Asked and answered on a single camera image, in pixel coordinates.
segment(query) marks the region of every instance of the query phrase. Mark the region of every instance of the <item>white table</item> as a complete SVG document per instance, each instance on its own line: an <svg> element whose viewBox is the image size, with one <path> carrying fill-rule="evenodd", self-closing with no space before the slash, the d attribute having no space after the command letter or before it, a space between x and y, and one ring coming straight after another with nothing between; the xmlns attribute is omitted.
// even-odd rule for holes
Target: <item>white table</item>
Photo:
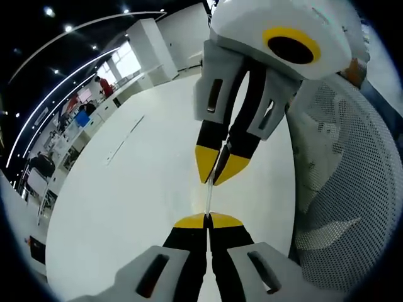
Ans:
<svg viewBox="0 0 403 302"><path fill-rule="evenodd" d="M132 96L83 150L48 229L47 277L60 298L100 293L119 268L162 245L176 221L205 210L207 186L200 184L195 161L201 122L193 119L192 105L198 78ZM236 108L245 93L244 82ZM288 255L295 174L285 119L244 171L213 189L211 209L242 220L255 242ZM212 271L207 274L200 301L219 301Z"/></svg>

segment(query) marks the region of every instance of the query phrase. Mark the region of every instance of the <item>white mesh chair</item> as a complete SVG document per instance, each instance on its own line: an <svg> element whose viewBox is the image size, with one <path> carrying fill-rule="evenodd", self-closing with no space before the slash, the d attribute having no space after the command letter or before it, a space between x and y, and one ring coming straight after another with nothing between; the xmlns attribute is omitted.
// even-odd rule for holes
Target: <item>white mesh chair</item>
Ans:
<svg viewBox="0 0 403 302"><path fill-rule="evenodd" d="M287 118L304 278L348 293L380 260L402 212L397 147L373 106L336 74L304 81Z"/></svg>

